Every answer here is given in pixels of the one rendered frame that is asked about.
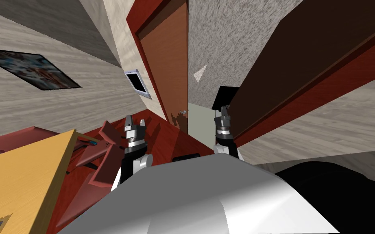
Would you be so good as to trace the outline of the dark framed wall picture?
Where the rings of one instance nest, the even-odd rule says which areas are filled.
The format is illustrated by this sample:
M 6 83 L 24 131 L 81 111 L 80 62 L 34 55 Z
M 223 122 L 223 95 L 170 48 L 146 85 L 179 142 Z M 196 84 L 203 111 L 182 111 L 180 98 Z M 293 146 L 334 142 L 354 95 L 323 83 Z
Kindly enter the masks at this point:
M 0 67 L 39 90 L 81 88 L 41 54 L 0 50 Z

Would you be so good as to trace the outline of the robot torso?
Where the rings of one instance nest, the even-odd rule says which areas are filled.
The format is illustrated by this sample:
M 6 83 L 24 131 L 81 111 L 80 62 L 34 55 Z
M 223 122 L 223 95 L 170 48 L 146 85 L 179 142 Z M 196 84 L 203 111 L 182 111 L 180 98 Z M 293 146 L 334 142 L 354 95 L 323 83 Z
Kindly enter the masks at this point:
M 139 170 L 58 234 L 336 232 L 277 175 L 219 153 Z

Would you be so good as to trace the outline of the red-brown door leaf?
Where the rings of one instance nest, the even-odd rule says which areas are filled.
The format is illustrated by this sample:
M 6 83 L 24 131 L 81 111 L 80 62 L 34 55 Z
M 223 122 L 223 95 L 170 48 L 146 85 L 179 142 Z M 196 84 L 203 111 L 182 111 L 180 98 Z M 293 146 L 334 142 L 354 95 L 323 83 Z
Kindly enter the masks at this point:
M 138 0 L 150 10 L 138 38 L 168 120 L 188 131 L 188 4 L 187 0 Z

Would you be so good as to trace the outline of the dark brown door leaf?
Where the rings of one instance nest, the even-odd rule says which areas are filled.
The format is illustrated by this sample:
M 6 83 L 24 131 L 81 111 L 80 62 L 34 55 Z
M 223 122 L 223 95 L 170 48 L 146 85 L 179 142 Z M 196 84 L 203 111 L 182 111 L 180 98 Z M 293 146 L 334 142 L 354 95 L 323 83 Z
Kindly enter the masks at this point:
M 303 0 L 278 23 L 229 108 L 246 143 L 375 80 L 375 0 Z

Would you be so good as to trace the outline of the white-framed black wall panel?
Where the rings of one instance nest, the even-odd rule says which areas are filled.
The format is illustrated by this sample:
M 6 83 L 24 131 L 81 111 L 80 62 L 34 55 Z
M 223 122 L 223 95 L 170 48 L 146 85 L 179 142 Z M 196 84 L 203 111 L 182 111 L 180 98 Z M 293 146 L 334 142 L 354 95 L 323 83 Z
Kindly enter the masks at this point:
M 147 87 L 145 86 L 145 83 L 143 82 L 137 69 L 125 71 L 124 74 L 137 94 L 151 99 L 151 95 L 149 94 L 149 91 L 147 90 Z

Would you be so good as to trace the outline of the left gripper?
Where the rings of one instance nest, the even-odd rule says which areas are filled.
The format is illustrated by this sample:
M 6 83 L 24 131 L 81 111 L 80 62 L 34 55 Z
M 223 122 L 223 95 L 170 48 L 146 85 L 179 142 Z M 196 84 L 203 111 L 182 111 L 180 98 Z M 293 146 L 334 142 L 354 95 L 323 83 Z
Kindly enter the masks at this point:
M 125 139 L 128 139 L 129 143 L 144 143 L 146 133 L 146 121 L 140 120 L 140 125 L 133 125 L 132 115 L 127 115 L 125 118 Z

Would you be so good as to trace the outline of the yellow wooden table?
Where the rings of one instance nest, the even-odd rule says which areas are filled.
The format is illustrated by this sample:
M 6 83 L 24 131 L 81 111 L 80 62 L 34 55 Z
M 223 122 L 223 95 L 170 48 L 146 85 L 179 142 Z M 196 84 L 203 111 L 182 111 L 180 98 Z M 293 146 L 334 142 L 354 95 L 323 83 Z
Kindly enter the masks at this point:
M 0 154 L 0 234 L 46 234 L 76 130 Z

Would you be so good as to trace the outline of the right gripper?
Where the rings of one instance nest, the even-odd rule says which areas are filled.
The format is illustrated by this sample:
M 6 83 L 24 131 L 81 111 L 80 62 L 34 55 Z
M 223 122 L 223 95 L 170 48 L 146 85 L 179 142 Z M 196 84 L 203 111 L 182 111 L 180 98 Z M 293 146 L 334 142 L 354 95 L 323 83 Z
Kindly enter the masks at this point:
M 216 130 L 230 130 L 231 117 L 229 115 L 221 115 L 214 118 Z

